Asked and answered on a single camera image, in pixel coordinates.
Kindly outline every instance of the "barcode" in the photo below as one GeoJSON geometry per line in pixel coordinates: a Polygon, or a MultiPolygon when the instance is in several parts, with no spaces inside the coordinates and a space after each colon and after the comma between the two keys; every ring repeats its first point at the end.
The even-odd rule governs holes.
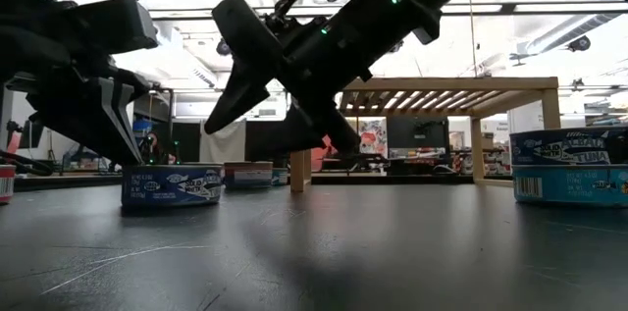
{"type": "Polygon", "coordinates": [[[514,178],[515,193],[530,197],[543,197],[541,178],[514,178]]]}
{"type": "Polygon", "coordinates": [[[0,197],[8,197],[13,195],[14,178],[0,179],[0,197]]]}

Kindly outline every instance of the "white curtain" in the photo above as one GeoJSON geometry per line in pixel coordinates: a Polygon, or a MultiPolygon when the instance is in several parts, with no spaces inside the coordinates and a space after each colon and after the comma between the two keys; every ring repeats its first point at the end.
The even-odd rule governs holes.
{"type": "Polygon", "coordinates": [[[234,122],[213,134],[205,133],[204,124],[200,128],[201,163],[226,163],[244,161],[246,152],[246,120],[234,122]]]}

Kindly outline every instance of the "tuna can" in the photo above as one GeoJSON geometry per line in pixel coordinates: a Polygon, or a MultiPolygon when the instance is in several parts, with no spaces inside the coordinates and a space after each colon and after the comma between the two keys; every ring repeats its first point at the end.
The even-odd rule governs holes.
{"type": "Polygon", "coordinates": [[[273,181],[273,163],[237,162],[225,163],[225,187],[227,189],[268,188],[273,181]]]}
{"type": "Polygon", "coordinates": [[[531,165],[512,168],[521,202],[628,206],[628,165],[531,165]]]}
{"type": "Polygon", "coordinates": [[[510,135],[512,165],[628,164],[628,128],[533,130],[510,135]]]}
{"type": "Polygon", "coordinates": [[[125,167],[125,207],[194,206],[218,203],[224,190],[220,164],[125,167]]]}
{"type": "Polygon", "coordinates": [[[273,169],[273,186],[281,186],[288,184],[288,169],[287,168],[274,168],[273,169]]]}
{"type": "Polygon", "coordinates": [[[13,197],[13,185],[16,179],[16,167],[0,165],[0,205],[9,204],[13,197]]]}

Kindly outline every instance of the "table surface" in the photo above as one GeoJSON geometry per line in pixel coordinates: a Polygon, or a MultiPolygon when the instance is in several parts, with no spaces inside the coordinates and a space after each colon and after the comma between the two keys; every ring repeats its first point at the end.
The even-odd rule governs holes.
{"type": "Polygon", "coordinates": [[[313,186],[143,213],[120,188],[0,207],[0,309],[625,310],[628,211],[502,187],[313,186]]]}

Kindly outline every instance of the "computer monitor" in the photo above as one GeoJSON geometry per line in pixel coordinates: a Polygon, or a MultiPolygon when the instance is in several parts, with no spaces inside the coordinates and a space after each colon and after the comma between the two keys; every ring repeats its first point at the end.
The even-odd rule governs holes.
{"type": "Polygon", "coordinates": [[[20,149],[36,148],[39,146],[43,125],[26,120],[22,137],[20,138],[20,149]]]}

